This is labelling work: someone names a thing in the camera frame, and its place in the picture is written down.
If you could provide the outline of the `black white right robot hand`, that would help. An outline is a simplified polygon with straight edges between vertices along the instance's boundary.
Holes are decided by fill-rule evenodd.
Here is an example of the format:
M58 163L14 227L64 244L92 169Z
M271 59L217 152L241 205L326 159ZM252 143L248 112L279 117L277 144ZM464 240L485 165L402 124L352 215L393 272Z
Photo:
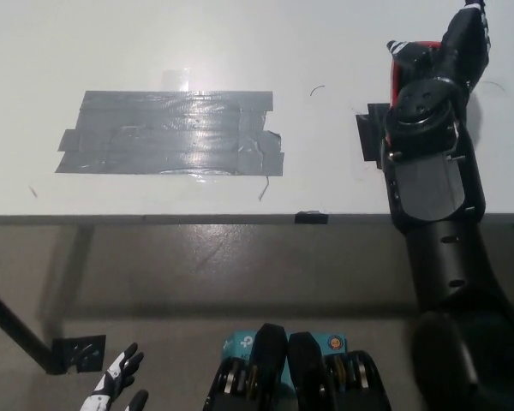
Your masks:
M491 40L483 1L467 1L452 17L439 45L387 43L393 62L417 78L440 78L472 91L489 63Z

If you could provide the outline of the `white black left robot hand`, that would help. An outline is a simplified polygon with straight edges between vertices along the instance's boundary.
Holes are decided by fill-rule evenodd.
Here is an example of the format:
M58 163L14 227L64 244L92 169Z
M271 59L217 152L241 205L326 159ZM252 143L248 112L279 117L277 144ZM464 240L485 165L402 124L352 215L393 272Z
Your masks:
M135 381L135 374L144 359L136 342L129 345L109 365L80 411L109 411L123 391Z

